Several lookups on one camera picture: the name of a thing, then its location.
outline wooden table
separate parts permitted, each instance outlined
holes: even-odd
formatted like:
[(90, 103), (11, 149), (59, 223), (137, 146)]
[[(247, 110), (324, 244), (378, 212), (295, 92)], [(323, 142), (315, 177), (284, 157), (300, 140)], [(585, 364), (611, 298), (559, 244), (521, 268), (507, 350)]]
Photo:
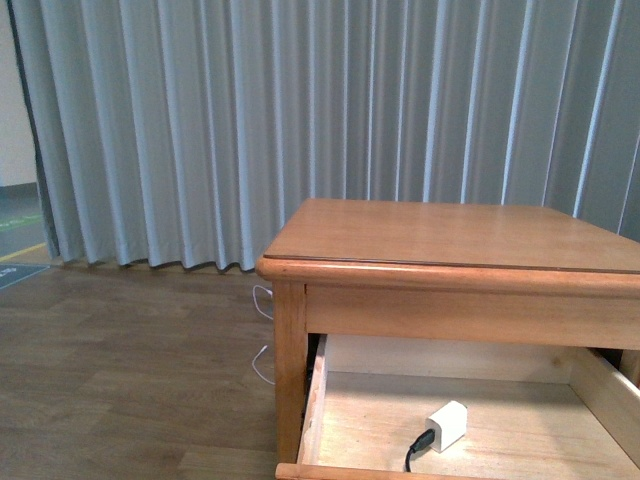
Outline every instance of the wooden table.
[(308, 333), (640, 350), (640, 245), (547, 208), (307, 200), (257, 270), (280, 462), (296, 460)]

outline wooden floor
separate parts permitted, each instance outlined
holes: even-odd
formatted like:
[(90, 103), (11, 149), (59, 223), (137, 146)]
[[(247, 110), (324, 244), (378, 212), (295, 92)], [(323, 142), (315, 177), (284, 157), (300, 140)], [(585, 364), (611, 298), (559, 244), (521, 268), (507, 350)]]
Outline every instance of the wooden floor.
[(259, 282), (54, 267), (0, 291), (0, 478), (273, 479)]

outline green floor marking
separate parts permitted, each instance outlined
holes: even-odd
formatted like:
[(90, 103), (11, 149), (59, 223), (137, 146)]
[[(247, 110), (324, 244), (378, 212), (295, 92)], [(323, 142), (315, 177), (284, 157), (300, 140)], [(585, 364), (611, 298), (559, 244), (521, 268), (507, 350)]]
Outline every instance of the green floor marking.
[(13, 230), (14, 228), (25, 227), (27, 225), (33, 225), (42, 220), (42, 215), (23, 215), (21, 217), (10, 218), (9, 220), (0, 221), (0, 232), (6, 232), (7, 230)]

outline white cable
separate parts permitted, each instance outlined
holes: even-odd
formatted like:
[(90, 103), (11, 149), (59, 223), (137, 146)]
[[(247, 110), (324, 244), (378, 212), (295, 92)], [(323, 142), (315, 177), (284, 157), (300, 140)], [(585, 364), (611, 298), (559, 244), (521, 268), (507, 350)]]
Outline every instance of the white cable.
[(267, 377), (265, 377), (264, 375), (262, 375), (262, 374), (258, 371), (258, 368), (256, 367), (256, 360), (258, 360), (258, 358), (260, 357), (260, 355), (262, 355), (262, 354), (265, 352), (265, 350), (266, 350), (267, 348), (268, 348), (268, 347), (265, 345), (264, 347), (262, 347), (262, 348), (260, 349), (260, 351), (258, 352), (258, 354), (257, 354), (255, 357), (253, 357), (253, 361), (251, 362), (251, 366), (253, 367), (253, 371), (254, 371), (254, 372), (256, 372), (256, 373), (258, 374), (258, 376), (259, 376), (261, 379), (263, 379), (263, 380), (264, 380), (265, 382), (267, 382), (269, 385), (275, 385), (275, 384), (276, 384), (275, 382), (272, 382), (272, 381), (271, 381), (271, 380), (269, 380)]
[(256, 290), (258, 288), (261, 289), (261, 290), (264, 290), (265, 292), (267, 292), (271, 298), (273, 298), (273, 292), (271, 290), (269, 290), (268, 288), (263, 287), (262, 285), (254, 285), (253, 286), (253, 304), (255, 305), (256, 310), (258, 310), (258, 312), (263, 317), (267, 317), (269, 320), (273, 320), (273, 317), (271, 315), (269, 315), (267, 312), (262, 311), (260, 309), (260, 307), (258, 306), (258, 298), (256, 296)]

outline yellow floor stripe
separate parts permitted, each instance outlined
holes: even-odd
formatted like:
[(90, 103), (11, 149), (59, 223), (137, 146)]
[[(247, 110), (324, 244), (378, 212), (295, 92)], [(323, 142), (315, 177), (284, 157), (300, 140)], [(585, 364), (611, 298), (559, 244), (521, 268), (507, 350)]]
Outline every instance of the yellow floor stripe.
[(40, 243), (38, 245), (34, 245), (33, 247), (25, 248), (24, 250), (20, 250), (19, 252), (10, 253), (9, 255), (5, 255), (4, 257), (0, 257), (0, 262), (5, 262), (15, 257), (19, 257), (24, 253), (33, 252), (34, 250), (38, 250), (39, 248), (44, 247), (44, 243)]

